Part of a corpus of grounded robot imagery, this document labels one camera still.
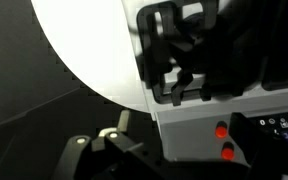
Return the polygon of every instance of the bright light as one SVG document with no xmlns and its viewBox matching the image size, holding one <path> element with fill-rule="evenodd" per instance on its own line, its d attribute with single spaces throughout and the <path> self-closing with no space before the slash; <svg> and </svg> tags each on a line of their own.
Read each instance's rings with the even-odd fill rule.
<svg viewBox="0 0 288 180">
<path fill-rule="evenodd" d="M 110 137 L 111 137 L 111 138 L 117 138 L 117 136 L 118 136 L 117 133 L 111 133 L 111 134 L 110 134 Z"/>
<path fill-rule="evenodd" d="M 85 138 L 78 138 L 78 139 L 76 140 L 76 142 L 77 142 L 78 144 L 83 144 L 83 143 L 85 143 L 85 141 L 86 141 Z"/>
<path fill-rule="evenodd" d="M 121 0 L 32 3 L 52 47 L 83 83 L 118 104 L 148 112 Z"/>
</svg>

